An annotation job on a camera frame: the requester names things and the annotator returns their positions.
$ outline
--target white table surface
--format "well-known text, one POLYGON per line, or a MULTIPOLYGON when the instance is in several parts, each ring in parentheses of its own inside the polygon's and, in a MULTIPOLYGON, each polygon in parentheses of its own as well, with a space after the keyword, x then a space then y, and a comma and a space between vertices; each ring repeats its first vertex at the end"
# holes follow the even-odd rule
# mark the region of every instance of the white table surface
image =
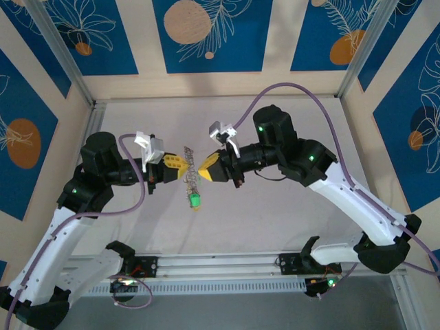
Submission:
MULTIPOLYGON (((195 151, 196 167, 218 146, 209 138, 215 121, 235 123, 252 97, 167 98, 112 102, 107 105, 101 131, 116 137, 143 131, 163 139, 169 153, 184 155, 184 146, 195 151)), ((340 139, 350 173, 366 185, 365 176, 340 101, 322 98, 340 139)), ((324 116, 308 98, 266 96, 256 110, 275 104, 290 113, 298 137, 315 139, 336 153, 324 116)), ((258 142, 252 114, 239 129, 241 146, 258 142)), ((137 144, 130 143, 134 157, 137 144)), ((276 166, 261 174, 280 177, 276 166)), ((104 211, 121 210, 136 203, 138 185, 115 187, 115 197, 104 211)), ((97 254, 108 242, 119 240, 138 253, 205 254, 299 250, 311 236, 338 237, 359 231, 344 213, 300 184, 265 181, 254 173, 236 189, 228 183, 201 179, 201 209, 194 212, 186 200, 182 180, 158 184, 137 211, 123 217, 102 217, 86 233, 74 254, 97 254)))

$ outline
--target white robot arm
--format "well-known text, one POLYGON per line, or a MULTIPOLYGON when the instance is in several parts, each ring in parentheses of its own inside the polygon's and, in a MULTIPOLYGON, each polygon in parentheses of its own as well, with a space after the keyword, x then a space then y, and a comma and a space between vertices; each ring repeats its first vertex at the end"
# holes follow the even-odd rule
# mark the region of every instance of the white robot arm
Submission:
POLYGON ((324 241, 318 236, 310 238, 301 252, 304 268, 310 274, 319 272, 325 265, 342 262, 361 262, 387 274, 405 260, 410 237, 399 226, 415 234, 421 225, 418 217, 404 216, 382 203, 345 173, 336 156, 321 143, 298 138, 290 115, 278 107, 259 109, 253 119, 259 142, 241 147, 239 152, 236 144, 228 143, 226 130, 217 132, 216 136, 210 129, 210 137, 216 142, 222 137, 225 148, 210 155, 201 165, 202 177, 214 182, 231 179, 238 188, 244 183, 244 173, 276 164, 286 178, 327 198, 356 222, 363 232, 355 236, 335 241, 324 241))
MULTIPOLYGON (((112 185, 143 181, 152 194, 157 183, 175 181, 188 169, 183 158, 165 153, 163 142, 154 135, 137 132, 130 136, 141 145, 142 158, 122 159, 110 133, 95 133, 87 139, 81 148, 82 164, 64 186, 47 232, 23 271, 8 287, 0 287, 0 307, 25 324, 55 329, 73 303, 94 285, 116 274, 130 274, 137 267, 135 250, 114 241, 94 259, 61 274, 83 234, 113 197, 112 185)), ((142 203, 144 191, 137 205, 142 203)))

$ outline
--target purple cable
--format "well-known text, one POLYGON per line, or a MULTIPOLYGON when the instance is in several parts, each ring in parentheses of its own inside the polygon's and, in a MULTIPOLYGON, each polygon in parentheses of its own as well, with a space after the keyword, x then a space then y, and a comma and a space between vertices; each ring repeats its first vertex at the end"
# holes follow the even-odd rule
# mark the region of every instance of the purple cable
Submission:
MULTIPOLYGON (((145 199, 145 185, 144 185, 144 178, 142 176, 142 173, 140 171, 140 169, 138 168, 138 166, 135 163, 135 160, 133 159, 133 157, 131 157, 130 152, 127 150, 126 146, 124 145, 124 139, 125 138, 135 138, 136 134, 124 134, 121 135, 118 139, 119 141, 119 145, 122 149, 122 151, 124 152, 124 154, 126 155, 127 159, 129 160, 130 164, 133 167, 133 170, 135 171, 136 177, 139 180, 140 183, 140 198, 139 201, 132 206, 131 208, 128 208, 126 210, 123 211, 117 211, 117 212, 84 212, 84 213, 78 213, 78 214, 74 214, 71 217, 68 217, 66 220, 64 220, 52 233, 52 239, 54 239, 56 237, 56 235, 72 220, 74 219, 78 219, 81 217, 107 217, 107 216, 111 216, 111 215, 125 215, 127 213, 133 212, 134 210, 138 209, 142 203, 144 202, 145 199)), ((32 272, 34 271, 36 265, 38 264, 38 262, 41 260, 41 257, 43 256, 44 252, 46 251, 47 247, 49 246, 49 244, 52 242, 52 239, 48 239, 46 240, 46 242, 44 242, 43 246, 41 246, 41 249, 38 251, 38 253, 36 254, 34 261, 32 261, 31 265, 29 266, 29 269, 27 270, 25 276, 23 277, 23 280, 21 281, 20 285, 24 288, 26 286, 26 283, 29 281, 29 278, 32 274, 32 272)), ((9 307, 9 311, 8 311, 8 315, 6 317, 6 321, 5 321, 5 330, 9 330, 9 326, 10 326, 10 322, 12 319, 12 314, 14 313, 14 309, 15 309, 15 305, 17 304, 17 302, 20 299, 20 295, 23 292, 23 289, 20 289, 16 292, 14 299, 12 300, 12 303, 9 307)))
POLYGON ((419 267, 417 265, 413 265, 412 263, 407 263, 406 261, 403 262, 404 265, 409 266, 411 268, 414 268, 415 270, 418 270, 422 273, 433 275, 433 276, 440 276, 440 262, 439 259, 435 256, 435 254, 430 250, 428 246, 416 235, 414 235, 408 228, 406 228, 404 225, 398 225, 399 229, 404 231, 409 237, 411 237, 414 242, 420 245, 420 247, 426 252, 426 254, 434 261, 435 265, 437 266, 437 271, 433 272, 428 269, 424 269, 422 267, 419 267))
MULTIPOLYGON (((330 128, 330 132, 331 132, 331 136, 333 137, 333 140, 335 142, 336 145, 336 151, 338 153, 338 158, 340 160, 341 163, 341 168, 342 168, 342 172, 344 173, 345 179, 347 180, 347 182, 350 184, 350 187, 352 187, 354 189, 354 191, 359 194, 363 199, 365 199, 367 202, 369 202, 378 212, 380 212, 382 215, 384 215, 388 220, 391 221, 391 223, 395 226, 395 221, 396 218, 394 218, 390 213, 388 213, 387 210, 385 210, 383 207, 381 207, 378 203, 376 203, 375 200, 371 199, 365 192, 363 192, 362 190, 359 189, 355 189, 355 183, 353 181, 353 179, 351 178, 350 174, 349 174, 349 170, 347 169, 347 165, 345 163, 345 159, 344 156, 342 154, 342 149, 339 143, 339 139, 336 135, 336 130, 335 127, 331 121, 330 115, 327 112, 327 110, 325 109, 324 105, 321 103, 321 101, 319 101, 318 97, 313 94, 310 90, 308 90, 307 88, 298 85, 294 82, 279 82, 278 84, 274 84, 271 85, 269 87, 264 88, 264 90, 261 91, 261 93, 259 95, 257 95, 255 97, 255 99, 252 101, 252 103, 250 104, 250 106, 247 108, 247 110, 245 111, 245 113, 241 116, 241 118, 239 119, 238 122, 236 122, 236 124, 234 125, 235 129, 238 129, 240 127, 240 125, 245 121, 245 119, 249 116, 250 112, 253 110, 253 108, 255 107, 255 105, 257 104, 257 102, 269 91, 277 88, 277 87, 293 87, 293 88, 297 88, 301 91, 303 91, 304 93, 306 93, 319 107, 319 109, 321 110, 321 112, 324 114, 324 117, 327 121, 327 124, 329 125, 330 128)), ((425 274, 430 274, 430 275, 439 275, 440 273, 440 261, 439 259, 432 253, 432 251, 429 249, 429 247, 426 246, 426 244, 424 244, 420 239, 418 239, 411 231, 409 231, 408 229, 406 229, 403 225, 398 225, 398 228, 400 228, 401 230, 403 230, 406 234, 408 234, 412 239, 414 239, 414 241, 416 241, 420 247, 426 252, 428 253, 428 255, 430 256, 430 258, 434 261, 435 265, 438 267, 439 271, 438 272, 432 272, 428 269, 424 269, 421 268, 419 266, 413 265, 412 263, 406 263, 404 262, 404 265, 407 265, 411 268, 414 268, 416 270, 419 270, 420 272, 423 272, 425 274)))
POLYGON ((127 275, 113 275, 113 276, 110 276, 109 278, 110 279, 112 279, 112 278, 114 278, 114 279, 123 278, 123 279, 126 279, 126 280, 135 281, 136 283, 141 284, 150 293, 149 300, 146 303, 144 303, 143 305, 127 306, 127 305, 121 304, 119 301, 117 301, 116 300, 116 292, 113 292, 113 295, 112 295, 111 298, 115 302, 115 305, 117 305, 119 307, 122 307, 122 308, 127 308, 127 309, 142 309, 142 308, 148 307, 151 304, 151 302, 153 301, 153 292, 151 292, 150 287, 145 282, 142 282, 140 279, 135 278, 135 277, 131 277, 131 276, 127 276, 127 275))

